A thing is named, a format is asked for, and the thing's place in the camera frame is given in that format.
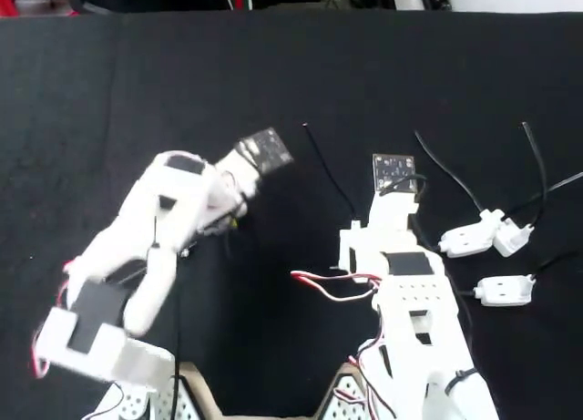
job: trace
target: plug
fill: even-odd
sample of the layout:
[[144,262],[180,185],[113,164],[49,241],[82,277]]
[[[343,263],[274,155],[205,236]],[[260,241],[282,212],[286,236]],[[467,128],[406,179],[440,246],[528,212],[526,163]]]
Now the plug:
[[477,254],[492,247],[496,230],[501,224],[504,212],[496,209],[482,210],[482,220],[475,224],[458,227],[444,233],[439,241],[439,250],[449,258],[461,258]]
[[511,219],[505,219],[496,230],[494,247],[502,256],[507,258],[528,244],[530,233],[535,228],[527,224],[522,229],[518,228]]
[[486,277],[477,283],[474,295],[484,306],[524,306],[532,300],[535,282],[532,274]]

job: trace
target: white connector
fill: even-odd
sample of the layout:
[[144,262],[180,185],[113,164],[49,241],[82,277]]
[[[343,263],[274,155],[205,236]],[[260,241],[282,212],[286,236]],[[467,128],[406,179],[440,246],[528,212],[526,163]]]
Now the white connector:
[[461,258],[477,254],[492,247],[496,230],[502,223],[504,212],[496,209],[482,210],[482,220],[475,224],[458,227],[444,233],[439,241],[439,250],[449,258]]
[[502,220],[504,216],[500,209],[483,210],[480,222],[444,233],[439,250],[447,253],[448,258],[462,258],[494,246],[505,258],[513,255],[527,245],[535,228],[527,224],[520,229],[511,219]]
[[474,288],[474,295],[484,306],[524,306],[532,300],[535,285],[528,276],[486,277]]
[[507,218],[496,231],[494,247],[507,258],[527,245],[530,233],[534,229],[530,224],[520,229],[511,219]]

